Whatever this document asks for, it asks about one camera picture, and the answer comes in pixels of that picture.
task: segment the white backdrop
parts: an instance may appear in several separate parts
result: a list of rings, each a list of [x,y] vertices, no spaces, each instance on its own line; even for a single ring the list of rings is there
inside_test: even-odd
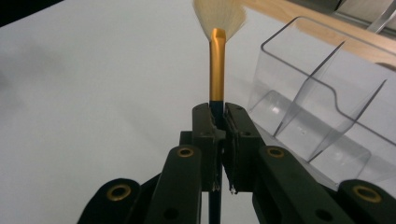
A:
[[[226,49],[242,106],[260,44],[284,24],[248,10]],[[0,28],[0,223],[76,223],[92,195],[163,168],[208,100],[208,42],[190,0],[66,0]],[[223,223],[255,223],[250,194]],[[203,223],[207,222],[206,196]]]

